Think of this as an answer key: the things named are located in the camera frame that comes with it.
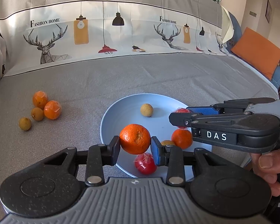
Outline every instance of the small brown fruit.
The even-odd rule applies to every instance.
[[[31,120],[26,117],[21,118],[19,121],[19,127],[24,131],[29,130],[31,128]]]
[[[153,114],[153,107],[150,104],[143,104],[140,108],[140,112],[145,117],[151,117]]]
[[[44,112],[40,108],[34,108],[31,110],[31,116],[36,121],[41,121],[44,117]]]
[[[163,146],[166,146],[166,145],[175,145],[173,141],[170,141],[170,140],[164,140],[161,142],[161,144]]]

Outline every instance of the deer illustration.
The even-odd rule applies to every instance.
[[[159,35],[162,36],[162,40],[164,40],[164,41],[170,46],[170,48],[172,48],[172,49],[177,49],[177,50],[188,50],[188,49],[186,49],[186,48],[184,48],[184,47],[174,46],[173,44],[171,44],[171,42],[173,41],[173,37],[176,37],[176,36],[178,36],[178,35],[180,34],[180,29],[179,29],[179,31],[178,31],[178,28],[177,28],[176,25],[175,25],[175,27],[176,27],[176,29],[177,29],[176,33],[174,33],[174,30],[173,30],[173,31],[172,31],[172,35],[170,35],[169,39],[166,39],[166,35],[163,34],[163,30],[164,30],[164,29],[162,29],[161,32],[160,32],[160,30],[159,30],[159,26],[160,26],[161,24],[162,24],[162,23],[160,23],[160,24],[157,26],[157,28],[155,28],[155,25],[153,25],[153,27],[155,28],[155,31],[157,32],[157,34],[159,34]]]
[[[57,34],[57,37],[55,37],[55,34],[53,32],[53,38],[51,40],[49,40],[49,43],[47,45],[42,45],[41,42],[39,42],[37,40],[37,36],[36,36],[35,42],[31,39],[31,33],[33,32],[33,29],[30,32],[30,34],[28,35],[28,40],[26,39],[25,35],[23,35],[24,39],[26,40],[26,42],[28,44],[35,45],[35,46],[37,46],[38,50],[42,51],[41,52],[41,64],[45,64],[45,63],[49,63],[49,62],[53,62],[53,61],[59,61],[59,60],[66,60],[66,59],[71,58],[69,55],[51,55],[51,53],[50,53],[50,49],[55,45],[54,42],[59,40],[65,34],[65,32],[67,30],[67,26],[66,26],[65,31],[62,32],[62,28],[58,24],[56,24],[56,25],[60,29],[60,33]]]

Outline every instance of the blue plate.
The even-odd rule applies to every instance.
[[[148,118],[140,113],[141,105],[150,104],[153,106],[153,115]],[[105,112],[101,121],[101,141],[109,144],[113,136],[118,136],[121,130],[129,124],[139,124],[148,129],[151,136],[156,136],[159,141],[171,140],[172,133],[177,129],[169,122],[169,115],[177,108],[186,108],[176,99],[151,93],[134,94],[124,97],[114,104]],[[185,151],[193,151],[196,147],[203,147],[211,151],[211,145],[193,142]],[[141,174],[135,167],[133,161],[136,155],[132,155],[121,149],[117,160],[117,167],[134,178],[142,177],[162,177],[166,179],[167,167],[161,166],[151,175]],[[193,178],[191,166],[185,166],[186,180]]]

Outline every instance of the orange pillow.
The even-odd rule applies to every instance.
[[[231,51],[270,80],[280,61],[280,49],[248,27]]]

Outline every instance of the black pendant lamp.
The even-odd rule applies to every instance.
[[[202,30],[200,31],[199,35],[204,36],[204,30],[203,30],[203,27],[202,27]]]
[[[123,21],[123,18],[120,16],[120,13],[118,12],[118,3],[117,3],[117,13],[115,19],[113,19],[112,22],[113,26],[123,26],[125,25],[125,22]]]

